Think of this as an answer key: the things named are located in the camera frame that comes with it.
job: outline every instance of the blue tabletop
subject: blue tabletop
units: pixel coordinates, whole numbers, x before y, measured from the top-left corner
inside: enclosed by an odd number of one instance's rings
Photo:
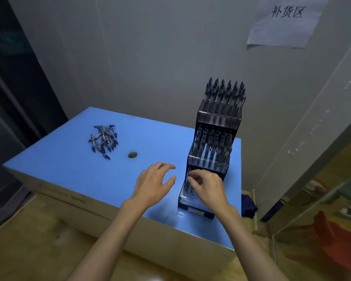
[[[94,125],[116,125],[119,145],[106,160],[91,151],[87,142],[96,135]],[[187,155],[194,129],[139,118],[98,108],[88,108],[54,132],[24,150],[4,166],[103,201],[116,207],[129,198],[138,175],[158,161],[174,164],[164,182],[176,175],[176,183],[144,217],[233,249],[220,222],[177,207]],[[128,158],[129,152],[136,158]],[[241,140],[236,138],[224,180],[229,203],[241,212]]]

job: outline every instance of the pen display stand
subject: pen display stand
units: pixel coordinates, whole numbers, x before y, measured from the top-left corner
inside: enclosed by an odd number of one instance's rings
[[[243,82],[238,87],[231,82],[225,87],[218,79],[212,85],[209,80],[204,99],[197,113],[194,140],[187,156],[185,180],[178,197],[178,207],[210,219],[214,213],[201,201],[187,180],[190,171],[205,169],[224,180],[229,169],[232,144],[242,119],[242,107],[246,100]]]

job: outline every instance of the hand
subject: hand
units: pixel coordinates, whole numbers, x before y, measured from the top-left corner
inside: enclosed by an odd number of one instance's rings
[[[220,177],[208,170],[192,170],[187,178],[203,203],[216,214],[229,207]]]
[[[158,162],[143,170],[136,181],[130,199],[135,200],[135,204],[142,207],[143,211],[159,203],[176,182],[176,177],[173,175],[166,183],[162,184],[164,175],[168,170],[175,168],[174,165]]]

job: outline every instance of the round hole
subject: round hole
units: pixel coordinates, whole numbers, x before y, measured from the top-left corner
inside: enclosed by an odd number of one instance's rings
[[[138,155],[137,152],[130,152],[130,153],[128,154],[128,157],[131,158],[131,159],[133,159],[133,158],[135,158],[137,155]]]

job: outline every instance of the forearm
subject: forearm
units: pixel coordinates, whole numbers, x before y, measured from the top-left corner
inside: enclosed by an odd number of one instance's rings
[[[68,281],[110,280],[118,257],[143,210],[135,201],[126,200],[113,222],[75,268]]]
[[[229,205],[216,212],[216,217],[228,233],[249,281],[288,281],[245,226],[236,208]]]

